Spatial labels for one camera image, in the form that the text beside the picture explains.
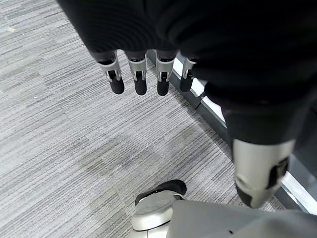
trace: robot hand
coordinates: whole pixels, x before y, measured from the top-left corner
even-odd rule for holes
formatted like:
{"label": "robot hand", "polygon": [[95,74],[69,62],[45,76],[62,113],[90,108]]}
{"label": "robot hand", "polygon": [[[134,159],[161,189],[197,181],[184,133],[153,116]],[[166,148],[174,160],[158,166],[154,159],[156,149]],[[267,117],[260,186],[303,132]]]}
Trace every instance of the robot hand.
{"label": "robot hand", "polygon": [[124,91],[117,49],[129,59],[139,95],[146,93],[146,50],[157,50],[162,96],[180,50],[187,57],[181,90],[193,76],[206,80],[205,94],[222,107],[241,199],[255,208],[273,195],[317,95],[316,3],[58,2],[116,94]]}

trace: striped carpet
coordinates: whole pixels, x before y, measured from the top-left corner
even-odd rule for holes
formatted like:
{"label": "striped carpet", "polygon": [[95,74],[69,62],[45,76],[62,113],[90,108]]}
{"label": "striped carpet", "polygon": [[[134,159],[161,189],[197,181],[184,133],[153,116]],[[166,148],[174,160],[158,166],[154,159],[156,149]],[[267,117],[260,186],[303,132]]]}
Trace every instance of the striped carpet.
{"label": "striped carpet", "polygon": [[[182,96],[115,95],[52,0],[0,2],[0,237],[128,237],[135,196],[169,179],[242,205],[229,148]],[[282,209],[272,198],[263,209]]]}

